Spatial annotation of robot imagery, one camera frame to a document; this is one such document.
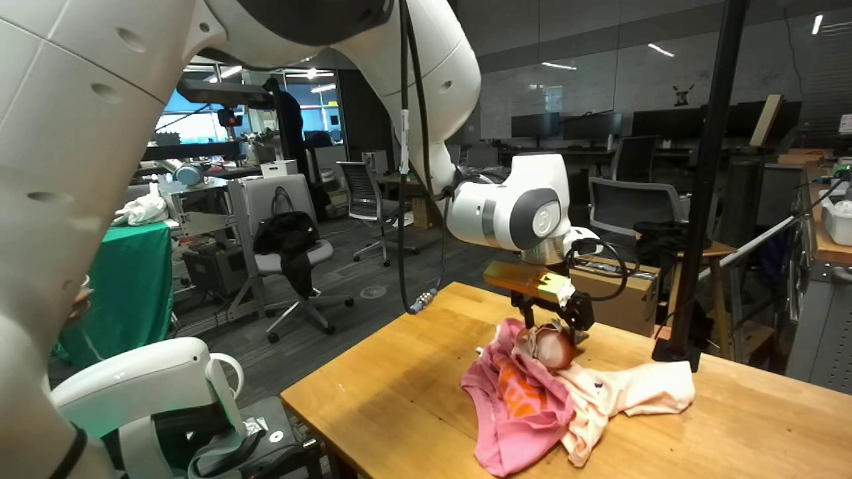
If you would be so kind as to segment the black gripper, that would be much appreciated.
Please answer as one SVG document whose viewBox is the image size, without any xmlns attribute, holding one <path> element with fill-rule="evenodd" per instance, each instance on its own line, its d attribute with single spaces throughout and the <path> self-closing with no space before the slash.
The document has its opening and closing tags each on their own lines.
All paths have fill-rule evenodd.
<svg viewBox="0 0 852 479">
<path fill-rule="evenodd" d="M 526 327 L 535 324 L 535 308 L 553 311 L 574 340 L 582 340 L 593 324 L 593 308 L 586 293 L 574 293 L 566 300 L 550 296 L 514 293 L 510 303 L 522 311 Z"/>
</svg>

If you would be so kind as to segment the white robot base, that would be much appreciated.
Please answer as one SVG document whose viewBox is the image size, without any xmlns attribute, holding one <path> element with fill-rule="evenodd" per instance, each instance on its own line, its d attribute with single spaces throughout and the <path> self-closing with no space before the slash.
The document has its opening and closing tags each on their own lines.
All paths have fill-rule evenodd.
<svg viewBox="0 0 852 479">
<path fill-rule="evenodd" d="M 148 344 L 51 392 L 123 479 L 321 479 L 320 446 L 270 400 L 238 410 L 241 365 L 199 337 Z"/>
</svg>

